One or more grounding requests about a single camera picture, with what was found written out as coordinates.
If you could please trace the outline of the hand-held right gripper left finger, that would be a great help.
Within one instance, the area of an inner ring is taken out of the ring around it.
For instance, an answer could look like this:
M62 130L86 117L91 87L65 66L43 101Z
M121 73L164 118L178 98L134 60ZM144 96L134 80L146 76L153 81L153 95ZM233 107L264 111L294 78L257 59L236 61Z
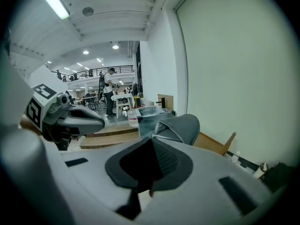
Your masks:
M153 142L144 138L111 156L105 170L114 184L129 189L150 189L162 178Z

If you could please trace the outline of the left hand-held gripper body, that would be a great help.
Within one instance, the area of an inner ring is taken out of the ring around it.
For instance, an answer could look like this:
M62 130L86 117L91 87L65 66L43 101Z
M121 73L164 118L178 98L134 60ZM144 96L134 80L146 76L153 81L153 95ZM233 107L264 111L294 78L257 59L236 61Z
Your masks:
M45 65L29 76L27 84L33 90L33 97L26 108L26 117L47 141L55 143L59 150L67 150L71 135L59 125L70 107L65 93L67 84Z

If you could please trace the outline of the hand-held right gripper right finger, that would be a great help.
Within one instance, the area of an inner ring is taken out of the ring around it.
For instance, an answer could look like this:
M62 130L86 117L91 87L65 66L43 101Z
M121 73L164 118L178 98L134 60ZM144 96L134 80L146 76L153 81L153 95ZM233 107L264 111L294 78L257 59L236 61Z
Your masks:
M160 140L152 140L159 173L151 190L167 191L178 188L193 171L193 162L186 153Z

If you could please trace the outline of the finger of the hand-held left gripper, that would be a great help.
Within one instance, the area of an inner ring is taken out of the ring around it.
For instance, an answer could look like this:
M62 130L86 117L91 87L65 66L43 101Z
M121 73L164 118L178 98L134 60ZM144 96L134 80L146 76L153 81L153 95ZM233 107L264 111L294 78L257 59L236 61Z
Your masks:
M88 135L102 130L105 121L87 107L71 105L59 117L59 126L71 135Z

